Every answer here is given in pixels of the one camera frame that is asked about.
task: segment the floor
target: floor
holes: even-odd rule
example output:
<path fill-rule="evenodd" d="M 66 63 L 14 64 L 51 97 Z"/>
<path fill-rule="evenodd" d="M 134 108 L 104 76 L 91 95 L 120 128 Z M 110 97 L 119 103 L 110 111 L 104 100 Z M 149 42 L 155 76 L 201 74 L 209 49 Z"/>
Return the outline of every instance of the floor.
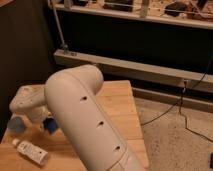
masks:
<path fill-rule="evenodd" d="M 160 115 L 170 105 L 135 98 L 141 123 Z M 213 113 L 183 108 L 188 118 L 188 128 L 213 139 Z M 148 171 L 211 171 L 210 154 L 213 143 L 185 129 L 185 119 L 173 108 L 165 116 L 143 126 Z"/>

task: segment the hole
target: hole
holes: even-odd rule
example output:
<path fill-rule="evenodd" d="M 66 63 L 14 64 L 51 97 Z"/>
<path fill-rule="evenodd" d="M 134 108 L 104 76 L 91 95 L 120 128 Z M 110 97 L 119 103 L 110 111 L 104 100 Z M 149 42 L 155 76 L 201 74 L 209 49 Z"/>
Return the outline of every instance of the hole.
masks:
<path fill-rule="evenodd" d="M 87 96 L 82 97 L 80 101 L 85 101 L 85 100 L 87 100 Z"/>
<path fill-rule="evenodd" d="M 98 127 L 99 126 L 103 126 L 104 125 L 104 121 L 99 122 Z"/>
<path fill-rule="evenodd" d="M 117 146 L 114 151 L 119 151 L 121 149 L 120 146 Z"/>

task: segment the cable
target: cable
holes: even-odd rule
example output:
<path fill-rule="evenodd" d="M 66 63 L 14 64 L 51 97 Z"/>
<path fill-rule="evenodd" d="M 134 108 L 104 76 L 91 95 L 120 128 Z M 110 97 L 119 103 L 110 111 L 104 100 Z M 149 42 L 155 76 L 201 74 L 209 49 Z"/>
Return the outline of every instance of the cable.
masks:
<path fill-rule="evenodd" d="M 203 81 L 203 79 L 205 78 L 206 74 L 208 73 L 208 71 L 209 71 L 209 69 L 210 69 L 210 66 L 211 66 L 211 64 L 212 64 L 212 59 L 213 59 L 213 52 L 211 53 L 210 59 L 209 59 L 209 61 L 208 61 L 208 64 L 207 64 L 207 67 L 206 67 L 206 70 L 205 70 L 203 76 L 201 77 L 201 79 L 200 79 L 199 81 L 197 81 L 197 82 L 190 88 L 191 90 L 194 90 L 194 89 Z M 183 96 L 186 94 L 186 90 L 187 90 L 187 88 L 184 87 L 184 90 L 183 90 L 183 92 L 181 93 L 180 98 L 177 99 L 177 100 L 175 101 L 175 103 L 173 103 L 165 112 L 163 112 L 161 115 L 157 116 L 156 118 L 151 119 L 150 121 L 147 121 L 147 122 L 145 122 L 145 123 L 142 123 L 141 126 L 148 125 L 148 124 L 154 122 L 155 120 L 161 118 L 162 116 L 166 115 L 166 114 L 167 114 L 170 110 L 172 110 L 179 102 L 180 102 L 180 103 L 183 103 L 182 100 L 183 100 Z"/>
<path fill-rule="evenodd" d="M 174 104 L 172 104 L 165 112 L 163 112 L 161 115 L 157 116 L 156 118 L 154 119 L 151 119 L 150 121 L 148 122 L 145 122 L 145 123 L 142 123 L 141 126 L 145 126 L 145 125 L 148 125 L 150 124 L 151 122 L 154 122 L 155 120 L 161 118 L 162 116 L 164 116 L 165 114 L 167 114 L 170 110 L 172 110 L 173 107 L 175 107 L 180 101 L 180 98 L 178 100 L 175 101 Z"/>
<path fill-rule="evenodd" d="M 180 105 L 179 105 L 179 114 L 180 114 L 180 116 L 183 116 L 184 119 L 185 119 L 185 129 L 187 131 L 189 131 L 189 132 L 191 132 L 191 133 L 193 133 L 193 134 L 195 134 L 195 135 L 197 135 L 197 136 L 199 136 L 199 137 L 201 137 L 201 138 L 203 138 L 203 139 L 205 139 L 205 140 L 213 143 L 213 140 L 211 138 L 208 138 L 207 136 L 205 136 L 203 134 L 200 134 L 198 132 L 195 132 L 195 131 L 193 131 L 193 130 L 191 130 L 191 129 L 188 128 L 188 118 L 187 118 L 186 115 L 184 115 L 182 113 L 183 98 L 184 98 L 184 94 L 185 94 L 186 89 L 187 89 L 187 83 L 185 82 L 184 83 L 184 89 L 183 89 L 183 92 L 182 92 L 181 98 L 180 98 Z"/>

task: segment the black wall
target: black wall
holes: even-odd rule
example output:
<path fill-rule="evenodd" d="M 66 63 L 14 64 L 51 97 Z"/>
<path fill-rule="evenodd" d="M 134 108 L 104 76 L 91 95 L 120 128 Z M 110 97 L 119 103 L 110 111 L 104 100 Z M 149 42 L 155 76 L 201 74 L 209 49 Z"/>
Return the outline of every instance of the black wall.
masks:
<path fill-rule="evenodd" d="M 15 0 L 0 8 L 0 135 L 20 85 L 43 83 L 55 70 L 45 0 Z"/>
<path fill-rule="evenodd" d="M 80 13 L 60 17 L 74 51 L 196 72 L 213 56 L 213 30 Z"/>

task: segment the electrical outlet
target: electrical outlet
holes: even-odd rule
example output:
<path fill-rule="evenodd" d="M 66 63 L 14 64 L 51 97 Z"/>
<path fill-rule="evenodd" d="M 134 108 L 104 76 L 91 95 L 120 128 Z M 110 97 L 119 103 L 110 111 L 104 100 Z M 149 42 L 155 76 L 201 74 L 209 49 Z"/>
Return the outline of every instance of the electrical outlet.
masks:
<path fill-rule="evenodd" d="M 190 84 L 191 80 L 190 79 L 187 79 L 187 78 L 182 78 L 181 81 L 180 81 L 180 84 L 179 86 L 180 87 L 188 87 L 188 85 Z"/>

